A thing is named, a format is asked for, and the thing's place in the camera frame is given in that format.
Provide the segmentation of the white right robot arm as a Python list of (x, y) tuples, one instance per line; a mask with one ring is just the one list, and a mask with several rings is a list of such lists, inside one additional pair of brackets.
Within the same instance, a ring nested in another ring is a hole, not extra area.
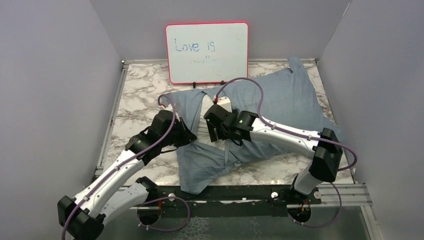
[(300, 204), (313, 189), (337, 178), (343, 149), (332, 129), (310, 131), (261, 119), (256, 113), (243, 110), (230, 112), (213, 104), (204, 114), (210, 140), (232, 140), (242, 146), (245, 141), (278, 145), (310, 159), (308, 167), (299, 173), (288, 190), (289, 199)]

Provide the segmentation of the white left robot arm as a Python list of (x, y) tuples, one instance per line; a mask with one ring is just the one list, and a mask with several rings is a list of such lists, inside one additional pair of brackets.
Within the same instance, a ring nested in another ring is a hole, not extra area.
[(62, 234), (70, 234), (76, 240), (95, 240), (109, 222), (131, 207), (155, 203), (156, 185), (150, 179), (126, 190), (120, 188), (159, 156), (163, 148), (186, 146), (196, 139), (174, 111), (160, 110), (151, 125), (132, 136), (119, 157), (94, 182), (74, 197), (65, 195), (59, 200), (57, 209)]

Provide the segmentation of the blue pillowcase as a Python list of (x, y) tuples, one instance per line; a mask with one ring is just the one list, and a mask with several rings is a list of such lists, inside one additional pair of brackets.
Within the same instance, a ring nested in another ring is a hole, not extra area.
[(194, 142), (176, 151), (182, 191), (199, 194), (235, 167), (293, 151), (284, 143), (260, 140), (244, 140), (242, 145), (230, 139), (212, 142), (205, 115), (214, 97), (228, 98), (232, 110), (238, 113), (252, 113), (264, 130), (299, 129), (307, 141), (314, 132), (330, 129), (340, 143), (346, 141), (340, 128), (324, 115), (302, 60), (292, 56), (288, 64), (287, 68), (253, 80), (239, 79), (226, 86), (175, 91), (163, 98), (166, 106), (175, 106), (174, 112), (196, 135)]

